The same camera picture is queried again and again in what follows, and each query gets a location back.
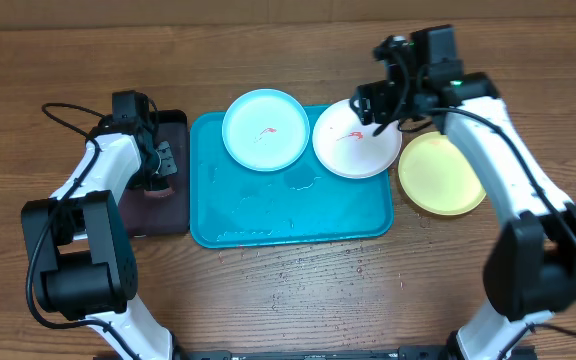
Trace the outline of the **pink green sponge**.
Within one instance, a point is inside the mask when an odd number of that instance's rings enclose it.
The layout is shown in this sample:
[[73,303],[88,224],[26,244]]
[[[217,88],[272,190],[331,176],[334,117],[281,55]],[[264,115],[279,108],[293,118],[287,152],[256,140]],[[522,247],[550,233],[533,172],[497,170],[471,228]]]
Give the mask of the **pink green sponge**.
[[149,198],[165,198],[172,195],[173,193],[174,190],[171,187],[144,191],[144,195]]

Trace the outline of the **yellow plate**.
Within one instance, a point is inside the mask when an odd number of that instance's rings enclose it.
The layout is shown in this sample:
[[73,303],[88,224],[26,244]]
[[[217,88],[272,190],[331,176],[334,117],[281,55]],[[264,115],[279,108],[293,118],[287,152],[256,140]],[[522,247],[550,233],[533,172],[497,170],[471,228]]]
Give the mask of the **yellow plate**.
[[464,155],[438,131],[419,135],[404,148],[398,176],[408,198],[436,215],[465,214],[486,197]]

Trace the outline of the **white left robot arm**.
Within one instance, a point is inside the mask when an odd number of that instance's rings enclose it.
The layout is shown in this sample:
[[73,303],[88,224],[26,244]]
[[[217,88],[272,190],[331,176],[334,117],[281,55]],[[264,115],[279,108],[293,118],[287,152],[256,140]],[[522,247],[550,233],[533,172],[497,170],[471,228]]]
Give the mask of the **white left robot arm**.
[[21,210],[28,310],[45,328],[95,330],[122,359],[184,359],[137,294],[119,203],[125,190],[169,187],[177,173],[171,146],[188,139],[187,116],[130,90],[113,93],[111,113],[98,118],[82,134],[85,154],[68,180]]

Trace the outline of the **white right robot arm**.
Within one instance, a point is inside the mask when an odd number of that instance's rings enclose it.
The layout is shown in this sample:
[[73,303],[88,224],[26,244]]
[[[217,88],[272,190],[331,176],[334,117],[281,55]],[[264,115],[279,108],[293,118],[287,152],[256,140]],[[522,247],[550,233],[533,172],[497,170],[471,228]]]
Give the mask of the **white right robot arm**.
[[428,117],[465,156],[501,227],[484,266],[486,300],[453,332],[443,359],[510,359],[522,338],[576,302],[576,205],[541,170],[517,134],[506,105],[482,73],[411,74],[357,87],[350,99],[362,124],[380,130]]

